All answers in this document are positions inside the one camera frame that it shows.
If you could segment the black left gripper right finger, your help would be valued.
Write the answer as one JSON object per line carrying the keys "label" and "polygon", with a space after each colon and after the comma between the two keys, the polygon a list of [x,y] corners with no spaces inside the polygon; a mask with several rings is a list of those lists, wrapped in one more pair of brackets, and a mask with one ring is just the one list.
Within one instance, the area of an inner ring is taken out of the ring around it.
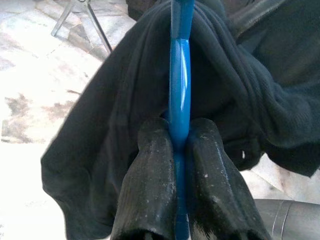
{"label": "black left gripper right finger", "polygon": [[213,121],[198,118],[191,122],[185,153],[191,239],[271,239]]}

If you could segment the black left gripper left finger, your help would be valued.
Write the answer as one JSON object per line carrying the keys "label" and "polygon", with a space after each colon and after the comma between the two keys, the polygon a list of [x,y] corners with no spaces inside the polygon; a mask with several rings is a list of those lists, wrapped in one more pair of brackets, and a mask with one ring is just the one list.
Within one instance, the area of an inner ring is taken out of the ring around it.
{"label": "black left gripper left finger", "polygon": [[147,120],[138,131],[138,154],[122,181],[112,240],[173,240],[177,187],[168,122]]}

